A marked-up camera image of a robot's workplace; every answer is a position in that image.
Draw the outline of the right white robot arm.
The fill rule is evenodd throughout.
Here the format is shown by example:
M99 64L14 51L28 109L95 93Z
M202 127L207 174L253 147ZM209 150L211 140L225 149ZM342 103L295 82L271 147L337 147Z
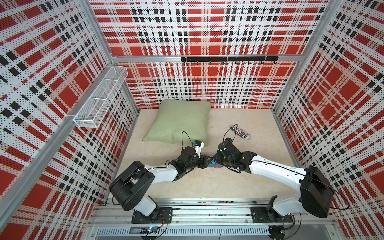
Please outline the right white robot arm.
M240 152L230 138L219 144L214 160L236 173L246 172L264 176L296 191L291 196L271 197L266 206L266 214L271 221L301 212L322 219L329 215L334 190L316 167L310 166L307 169L290 167L250 151Z

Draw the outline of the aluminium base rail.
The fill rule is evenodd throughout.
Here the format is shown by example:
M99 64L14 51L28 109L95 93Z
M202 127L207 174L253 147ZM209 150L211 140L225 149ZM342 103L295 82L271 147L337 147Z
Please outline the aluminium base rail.
M90 219L89 240L338 240L332 218L307 212L271 221L266 200L157 199L158 216L125 212L120 206L97 207ZM157 234L141 235L142 227L158 227Z

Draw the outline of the green circuit board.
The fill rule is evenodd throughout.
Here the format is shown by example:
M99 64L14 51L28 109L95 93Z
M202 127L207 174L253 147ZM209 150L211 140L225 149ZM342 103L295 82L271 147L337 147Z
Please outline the green circuit board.
M157 234L158 227L156 226L150 226L150 227L142 227L140 228L140 234L141 235L151 235L151 234Z

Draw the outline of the black wall hook rail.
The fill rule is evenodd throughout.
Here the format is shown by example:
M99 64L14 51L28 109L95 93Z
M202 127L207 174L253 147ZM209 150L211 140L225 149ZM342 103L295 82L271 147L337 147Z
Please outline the black wall hook rail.
M277 62L278 56L255 56L255 57L181 57L182 63L225 63L225 62Z

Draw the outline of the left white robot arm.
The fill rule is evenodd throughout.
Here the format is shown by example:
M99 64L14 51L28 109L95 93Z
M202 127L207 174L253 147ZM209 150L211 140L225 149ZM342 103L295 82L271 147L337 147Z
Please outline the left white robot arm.
M145 217L154 218L158 205L146 195L150 186L180 180L194 169L205 169L213 158L201 154L203 145L185 147L175 159L162 166L133 162L110 184L109 191L124 211L134 210Z

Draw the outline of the green square cushion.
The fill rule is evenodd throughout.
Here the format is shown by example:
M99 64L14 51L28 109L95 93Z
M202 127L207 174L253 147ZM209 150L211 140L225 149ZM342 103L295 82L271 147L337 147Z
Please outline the green square cushion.
M181 144L182 132L191 140L207 143L208 119L212 103L204 101L163 100L144 142Z

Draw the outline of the silver remote control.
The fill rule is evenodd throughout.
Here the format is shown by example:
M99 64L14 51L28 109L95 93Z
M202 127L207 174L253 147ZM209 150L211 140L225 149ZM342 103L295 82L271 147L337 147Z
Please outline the silver remote control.
M246 141L249 141L252 137L251 135L246 132L245 130L243 130L242 128L240 128L238 126L238 124L235 124L235 125L231 125L230 126L230 129L232 132L234 132L237 136L239 136L240 138L246 140Z

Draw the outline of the blue 2x4 lego brick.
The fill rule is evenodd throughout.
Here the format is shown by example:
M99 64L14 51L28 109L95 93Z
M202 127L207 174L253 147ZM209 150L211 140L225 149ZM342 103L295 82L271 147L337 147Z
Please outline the blue 2x4 lego brick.
M212 160L209 164L210 168L222 168L223 166L220 164L217 164L214 160Z

